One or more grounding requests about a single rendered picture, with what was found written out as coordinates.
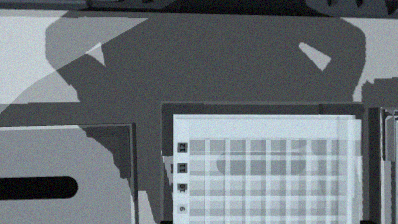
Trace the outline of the white well plate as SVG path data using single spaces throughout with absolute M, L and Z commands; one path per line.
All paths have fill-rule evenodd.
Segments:
M 360 187 L 355 115 L 173 115 L 173 224 L 360 224 Z

